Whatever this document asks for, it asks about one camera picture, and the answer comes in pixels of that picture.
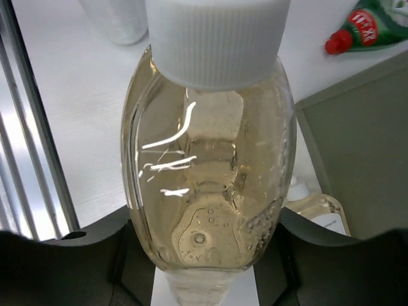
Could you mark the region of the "clear soap bottle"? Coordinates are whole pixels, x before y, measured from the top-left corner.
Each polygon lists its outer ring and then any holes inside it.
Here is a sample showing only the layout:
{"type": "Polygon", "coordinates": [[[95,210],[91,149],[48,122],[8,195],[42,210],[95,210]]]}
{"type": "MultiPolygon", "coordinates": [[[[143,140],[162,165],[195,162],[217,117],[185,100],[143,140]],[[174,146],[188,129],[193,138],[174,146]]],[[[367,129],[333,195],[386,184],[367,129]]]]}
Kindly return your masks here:
{"type": "Polygon", "coordinates": [[[289,185],[286,208],[323,228],[350,236],[342,205],[330,195],[311,193],[308,185],[294,175],[289,185]]]}
{"type": "Polygon", "coordinates": [[[289,1],[147,1],[121,166],[140,244],[179,305],[219,305],[265,251],[295,159],[278,51],[289,1]]]}

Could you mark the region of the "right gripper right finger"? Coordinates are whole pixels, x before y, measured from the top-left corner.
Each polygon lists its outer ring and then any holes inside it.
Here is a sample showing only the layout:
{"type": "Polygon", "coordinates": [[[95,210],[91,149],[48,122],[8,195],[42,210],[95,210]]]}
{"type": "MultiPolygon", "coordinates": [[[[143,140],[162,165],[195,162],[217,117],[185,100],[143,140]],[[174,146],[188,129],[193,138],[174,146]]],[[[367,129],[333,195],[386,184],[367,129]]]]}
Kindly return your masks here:
{"type": "Polygon", "coordinates": [[[284,208],[254,274],[260,305],[407,305],[407,230],[359,240],[284,208]]]}

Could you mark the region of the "silver spray can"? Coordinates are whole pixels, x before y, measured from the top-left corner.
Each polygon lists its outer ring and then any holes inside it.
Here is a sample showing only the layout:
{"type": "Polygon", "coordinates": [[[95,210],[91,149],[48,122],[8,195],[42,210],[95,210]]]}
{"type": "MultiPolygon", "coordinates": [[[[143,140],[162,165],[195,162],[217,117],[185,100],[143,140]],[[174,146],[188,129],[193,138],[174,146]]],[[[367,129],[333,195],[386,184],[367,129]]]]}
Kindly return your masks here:
{"type": "Polygon", "coordinates": [[[144,1],[83,0],[79,3],[96,29],[112,43],[133,45],[148,31],[144,1]]]}

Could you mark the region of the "green dish soap bottle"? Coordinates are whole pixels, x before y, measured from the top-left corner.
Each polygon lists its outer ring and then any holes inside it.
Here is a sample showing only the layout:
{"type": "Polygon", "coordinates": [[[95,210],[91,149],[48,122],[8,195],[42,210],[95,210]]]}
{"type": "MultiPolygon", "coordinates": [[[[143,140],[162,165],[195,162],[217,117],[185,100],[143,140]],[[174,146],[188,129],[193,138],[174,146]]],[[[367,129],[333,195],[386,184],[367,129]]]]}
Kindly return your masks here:
{"type": "Polygon", "coordinates": [[[407,40],[407,1],[358,1],[324,45],[329,55],[377,50],[407,40]]]}

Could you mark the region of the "green canvas bag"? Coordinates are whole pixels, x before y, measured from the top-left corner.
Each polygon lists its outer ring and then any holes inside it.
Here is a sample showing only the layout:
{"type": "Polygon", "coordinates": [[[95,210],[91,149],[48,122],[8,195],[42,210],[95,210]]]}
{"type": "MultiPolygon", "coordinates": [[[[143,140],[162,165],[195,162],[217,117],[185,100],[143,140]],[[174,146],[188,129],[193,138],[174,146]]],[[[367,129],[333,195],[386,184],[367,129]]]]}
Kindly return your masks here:
{"type": "Polygon", "coordinates": [[[407,228],[407,53],[296,104],[322,191],[342,204],[351,234],[407,228]]]}

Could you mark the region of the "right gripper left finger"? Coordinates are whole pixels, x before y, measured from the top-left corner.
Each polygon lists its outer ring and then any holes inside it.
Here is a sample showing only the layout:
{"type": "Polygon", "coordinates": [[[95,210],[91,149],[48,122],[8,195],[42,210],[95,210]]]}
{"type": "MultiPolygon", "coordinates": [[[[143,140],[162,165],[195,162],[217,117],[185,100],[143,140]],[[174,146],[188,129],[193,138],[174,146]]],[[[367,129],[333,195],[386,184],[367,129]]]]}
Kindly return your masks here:
{"type": "Polygon", "coordinates": [[[1,232],[1,305],[150,305],[152,288],[126,207],[60,240],[1,232]]]}

